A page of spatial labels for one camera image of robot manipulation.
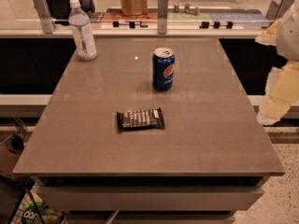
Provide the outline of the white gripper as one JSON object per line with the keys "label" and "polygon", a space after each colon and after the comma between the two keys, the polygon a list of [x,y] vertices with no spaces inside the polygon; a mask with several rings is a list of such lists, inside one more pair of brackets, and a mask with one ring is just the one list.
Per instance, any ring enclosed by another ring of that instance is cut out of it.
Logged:
{"label": "white gripper", "polygon": [[255,41],[265,46],[277,45],[278,55],[292,60],[282,68],[273,67],[267,77],[257,120],[262,125],[273,125],[299,100],[299,62],[295,62],[299,61],[299,0]]}

